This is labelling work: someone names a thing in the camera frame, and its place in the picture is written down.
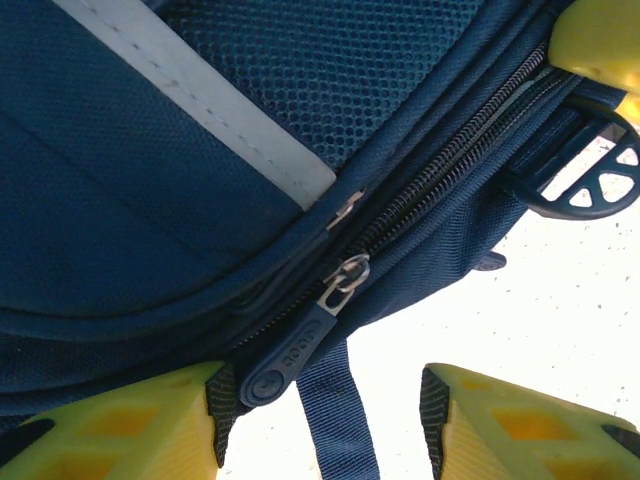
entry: white floor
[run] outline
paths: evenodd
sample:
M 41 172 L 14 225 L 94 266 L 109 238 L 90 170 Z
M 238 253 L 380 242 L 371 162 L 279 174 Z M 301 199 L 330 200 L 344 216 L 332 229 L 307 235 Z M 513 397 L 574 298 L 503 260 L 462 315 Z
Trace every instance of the white floor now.
M 606 144 L 594 144 L 582 166 L 572 167 L 584 168 L 600 149 Z M 608 189 L 623 187 L 614 182 Z M 507 256 L 506 268 L 472 272 L 353 335 L 354 376 L 383 479 L 431 478 L 417 409 L 429 362 L 479 371 L 640 426 L 639 213 L 636 205 L 589 223 L 529 213 L 496 248 Z M 238 420 L 220 477 L 320 478 L 295 388 Z

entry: gray reflective stripe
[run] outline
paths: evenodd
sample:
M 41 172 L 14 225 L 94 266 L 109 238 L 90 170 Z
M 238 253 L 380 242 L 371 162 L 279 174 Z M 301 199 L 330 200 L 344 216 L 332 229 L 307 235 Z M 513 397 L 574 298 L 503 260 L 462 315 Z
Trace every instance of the gray reflective stripe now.
M 140 0 L 52 1 L 304 210 L 335 182 L 335 174 L 322 160 L 236 90 Z

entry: blue nylon strap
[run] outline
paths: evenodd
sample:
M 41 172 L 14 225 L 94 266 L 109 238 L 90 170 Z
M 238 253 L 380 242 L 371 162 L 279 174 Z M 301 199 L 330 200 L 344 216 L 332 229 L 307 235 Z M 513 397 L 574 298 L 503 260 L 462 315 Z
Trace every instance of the blue nylon strap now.
M 323 480 L 379 480 L 380 470 L 343 340 L 297 381 Z

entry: navy blue backpack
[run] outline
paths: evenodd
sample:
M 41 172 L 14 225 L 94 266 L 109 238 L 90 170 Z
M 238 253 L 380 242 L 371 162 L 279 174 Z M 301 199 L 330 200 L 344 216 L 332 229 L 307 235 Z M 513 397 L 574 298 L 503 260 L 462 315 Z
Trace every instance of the navy blue backpack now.
M 624 92 L 548 63 L 571 3 L 0 1 L 0 431 L 222 359 L 234 416 L 297 380 L 324 478 L 377 478 L 345 339 L 499 267 L 527 209 L 640 193 L 597 185 L 638 177 Z

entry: black zipper teeth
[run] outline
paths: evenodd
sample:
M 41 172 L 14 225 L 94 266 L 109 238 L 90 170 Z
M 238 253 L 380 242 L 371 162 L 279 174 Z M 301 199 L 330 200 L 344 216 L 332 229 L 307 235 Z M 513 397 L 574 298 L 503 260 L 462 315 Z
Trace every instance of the black zipper teeth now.
M 356 237 L 343 252 L 341 257 L 368 252 L 371 256 L 379 252 L 390 241 L 415 224 L 433 205 L 435 205 L 457 181 L 473 168 L 483 154 L 506 130 L 516 123 L 536 100 L 557 86 L 569 74 L 554 71 L 545 77 L 540 88 L 529 89 L 522 97 L 527 97 L 527 104 L 522 107 L 518 102 L 517 109 L 510 105 L 489 127 L 487 123 L 504 108 L 527 79 L 542 65 L 547 45 L 541 43 L 509 77 L 500 89 L 476 112 L 446 146 L 436 154 L 432 161 L 402 190 L 393 202 L 372 223 Z M 320 295 L 324 289 L 322 281 L 315 282 L 308 290 L 296 298 L 294 302 L 277 317 L 264 325 L 259 331 L 237 343 L 233 349 L 248 343 L 266 330 L 285 320 L 307 300 Z

